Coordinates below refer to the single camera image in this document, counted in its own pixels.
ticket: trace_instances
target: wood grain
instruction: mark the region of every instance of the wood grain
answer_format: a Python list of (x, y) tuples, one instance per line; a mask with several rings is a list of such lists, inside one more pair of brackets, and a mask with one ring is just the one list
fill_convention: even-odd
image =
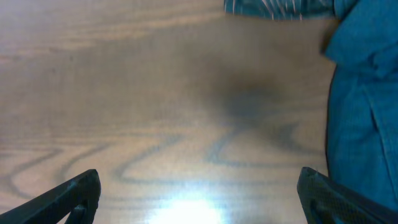
[(214, 0), (3, 1), (0, 21), (1, 213), (97, 169), (95, 223), (204, 199), (223, 223), (305, 222), (295, 185), (302, 166), (326, 173), (331, 21)]

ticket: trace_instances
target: brown wooden surface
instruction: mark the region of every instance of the brown wooden surface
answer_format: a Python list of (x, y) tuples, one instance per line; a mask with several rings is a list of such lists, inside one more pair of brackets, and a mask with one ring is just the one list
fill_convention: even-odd
[(175, 202), (304, 223), (300, 168), (326, 173), (330, 21), (222, 3), (1, 1), (0, 213), (97, 169), (95, 223), (155, 224)]

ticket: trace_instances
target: folded cloth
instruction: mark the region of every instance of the folded cloth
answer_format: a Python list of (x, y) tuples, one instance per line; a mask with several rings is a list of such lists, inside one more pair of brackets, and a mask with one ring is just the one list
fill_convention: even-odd
[(326, 50), (329, 175), (398, 212), (398, 1), (351, 3)]
[(334, 15), (333, 8), (333, 0), (224, 0), (225, 12), (272, 20), (330, 17)]

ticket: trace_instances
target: black plastic part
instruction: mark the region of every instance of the black plastic part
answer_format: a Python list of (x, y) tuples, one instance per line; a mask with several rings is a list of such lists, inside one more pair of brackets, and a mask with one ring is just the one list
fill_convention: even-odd
[(91, 224), (101, 195), (96, 170), (88, 170), (33, 200), (0, 215), (0, 223)]
[(303, 167), (297, 192), (309, 224), (398, 223), (398, 214)]

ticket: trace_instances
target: wooden table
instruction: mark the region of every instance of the wooden table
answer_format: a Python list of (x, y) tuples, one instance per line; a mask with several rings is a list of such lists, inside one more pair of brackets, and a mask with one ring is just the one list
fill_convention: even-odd
[(95, 223), (304, 223), (300, 168), (326, 173), (331, 21), (222, 4), (0, 2), (0, 213), (97, 169)]

